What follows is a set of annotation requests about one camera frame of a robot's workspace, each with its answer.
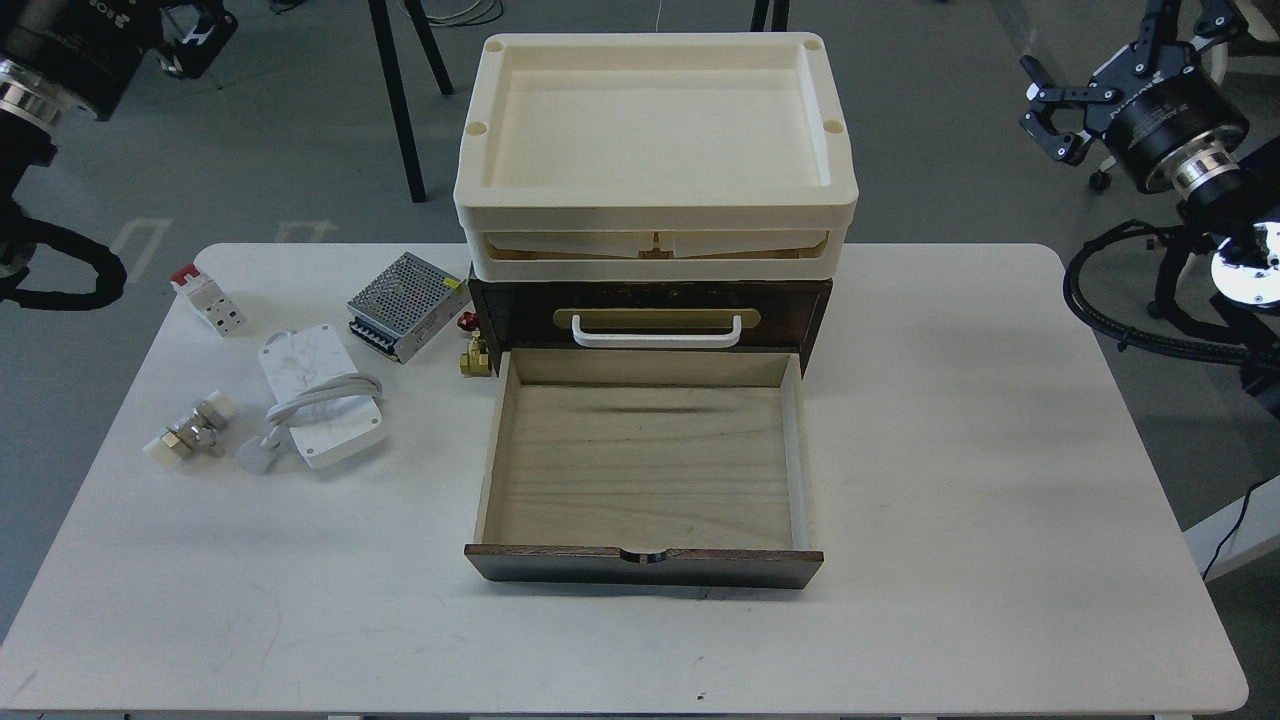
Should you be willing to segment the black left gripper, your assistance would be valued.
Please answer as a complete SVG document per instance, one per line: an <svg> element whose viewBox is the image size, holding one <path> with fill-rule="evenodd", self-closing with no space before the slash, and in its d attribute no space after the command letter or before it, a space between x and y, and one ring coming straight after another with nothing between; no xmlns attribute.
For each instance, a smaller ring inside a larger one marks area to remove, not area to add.
<svg viewBox="0 0 1280 720"><path fill-rule="evenodd" d="M4 1L3 109L55 122L73 108L109 120L145 55L179 79L197 79L239 24L221 1L189 1L197 15L168 40L163 13L175 1Z"/></svg>

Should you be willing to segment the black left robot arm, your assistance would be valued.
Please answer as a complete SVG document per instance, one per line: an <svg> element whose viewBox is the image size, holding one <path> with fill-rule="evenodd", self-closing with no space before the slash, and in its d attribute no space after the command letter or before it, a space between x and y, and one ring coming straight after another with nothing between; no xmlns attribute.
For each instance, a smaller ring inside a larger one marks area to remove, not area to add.
<svg viewBox="0 0 1280 720"><path fill-rule="evenodd" d="M205 74L236 33L221 1L191 1L193 24L168 36L172 1L5 1L1 5L3 301L45 311L92 311L114 304L128 279L116 252L78 231L36 217L24 201L26 177L50 165L56 127L83 114L109 120L148 54L170 76ZM83 291L32 287L36 252L83 263Z"/></svg>

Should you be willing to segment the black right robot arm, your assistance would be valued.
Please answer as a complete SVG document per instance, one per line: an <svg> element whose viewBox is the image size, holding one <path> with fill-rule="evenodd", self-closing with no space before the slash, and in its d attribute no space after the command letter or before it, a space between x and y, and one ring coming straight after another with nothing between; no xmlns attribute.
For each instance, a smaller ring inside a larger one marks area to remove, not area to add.
<svg viewBox="0 0 1280 720"><path fill-rule="evenodd" d="M1242 388L1276 413L1277 336L1263 316L1277 314L1277 143L1243 163L1233 158L1248 120L1201 65L1206 50L1247 31L1235 3L1203 3L1192 42L1178 37L1179 13L1176 1L1148 3L1135 41L1083 87L1059 85L1023 56L1030 105L1021 127L1071 167L1100 140L1142 193L1175 190L1181 199L1179 225L1130 220L1083 246L1062 282L1071 313L1120 348L1236 366ZM1139 236L1166 250L1149 309L1179 331L1175 338L1123 324L1083 295L1085 261Z"/></svg>

